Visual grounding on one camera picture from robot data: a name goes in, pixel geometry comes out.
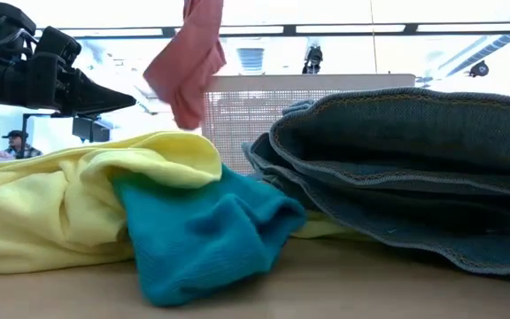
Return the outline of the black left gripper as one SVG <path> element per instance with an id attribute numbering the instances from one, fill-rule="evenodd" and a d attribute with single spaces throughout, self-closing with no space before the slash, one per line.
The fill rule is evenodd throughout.
<path id="1" fill-rule="evenodd" d="M 0 65 L 0 105 L 51 109 L 96 116 L 135 105 L 134 97 L 93 82 L 80 69 L 65 71 L 56 54 L 36 53 L 29 61 Z"/>

